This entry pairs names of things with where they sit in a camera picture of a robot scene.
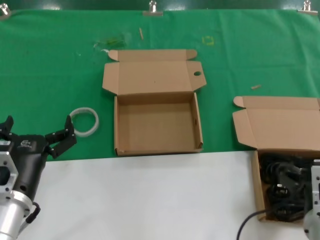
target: cardboard box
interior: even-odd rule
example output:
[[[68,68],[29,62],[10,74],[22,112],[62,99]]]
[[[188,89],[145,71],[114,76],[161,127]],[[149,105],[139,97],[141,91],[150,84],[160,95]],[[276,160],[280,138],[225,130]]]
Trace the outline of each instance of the cardboard box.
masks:
[[[256,149],[252,177],[257,211],[270,207],[261,181],[260,155],[290,154],[320,157],[320,99],[306,97],[237,96],[233,100],[245,108],[233,113],[237,139]],[[261,221],[277,221],[271,214],[260,214]]]
[[[102,87],[114,98],[116,154],[197,153],[203,138],[196,89],[206,84],[195,50],[111,50]]]

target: wooden stick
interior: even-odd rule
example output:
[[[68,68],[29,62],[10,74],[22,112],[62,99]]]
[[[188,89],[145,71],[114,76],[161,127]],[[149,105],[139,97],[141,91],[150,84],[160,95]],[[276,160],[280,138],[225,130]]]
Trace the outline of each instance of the wooden stick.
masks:
[[[261,84],[251,87],[252,90],[255,90],[255,89],[258,89],[258,88],[261,88]]]
[[[139,27],[139,31],[140,31],[140,37],[141,37],[141,40],[143,40],[143,39],[144,39],[144,35],[143,35],[143,33],[142,33],[142,29],[141,29],[141,27]]]

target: green tablecloth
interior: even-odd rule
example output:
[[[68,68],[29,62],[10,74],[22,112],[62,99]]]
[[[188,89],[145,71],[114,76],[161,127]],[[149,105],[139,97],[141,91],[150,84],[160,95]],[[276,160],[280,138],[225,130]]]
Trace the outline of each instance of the green tablecloth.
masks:
[[[144,40],[141,40],[139,28]],[[124,49],[196,49],[207,85],[198,91],[204,152],[248,149],[232,120],[235,96],[319,97],[320,25],[294,10],[18,11],[0,22],[0,121],[17,134],[63,128],[75,108],[90,107],[99,129],[58,160],[114,157],[114,96],[102,89],[103,42]],[[88,129],[93,119],[75,122]]]

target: binder clip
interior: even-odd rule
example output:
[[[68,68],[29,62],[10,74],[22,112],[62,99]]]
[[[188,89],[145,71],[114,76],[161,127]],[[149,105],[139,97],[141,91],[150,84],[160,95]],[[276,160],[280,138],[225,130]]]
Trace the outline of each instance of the binder clip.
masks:
[[[302,10],[298,10],[298,12],[303,13],[303,14],[318,15],[318,11],[311,10],[311,1],[310,0],[305,0],[303,2]]]
[[[143,11],[144,16],[163,16],[164,13],[162,11],[157,11],[157,2],[155,0],[151,0],[149,2],[149,11]]]
[[[6,3],[0,4],[0,10],[1,10],[0,20],[7,19],[8,17],[11,16],[11,11]]]

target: white tape roll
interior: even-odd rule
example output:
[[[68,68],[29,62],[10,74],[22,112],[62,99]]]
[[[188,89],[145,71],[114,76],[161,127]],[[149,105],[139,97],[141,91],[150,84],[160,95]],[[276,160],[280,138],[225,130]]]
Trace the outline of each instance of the white tape roll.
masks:
[[[99,126],[98,114],[96,113],[95,110],[93,110],[90,107],[79,107],[70,113],[71,120],[75,115],[78,115],[78,114],[92,114],[95,117],[95,123],[89,131],[82,132],[82,131],[78,131],[78,130],[74,129],[74,133],[78,137],[83,137],[83,138],[88,137],[98,129],[98,126]]]

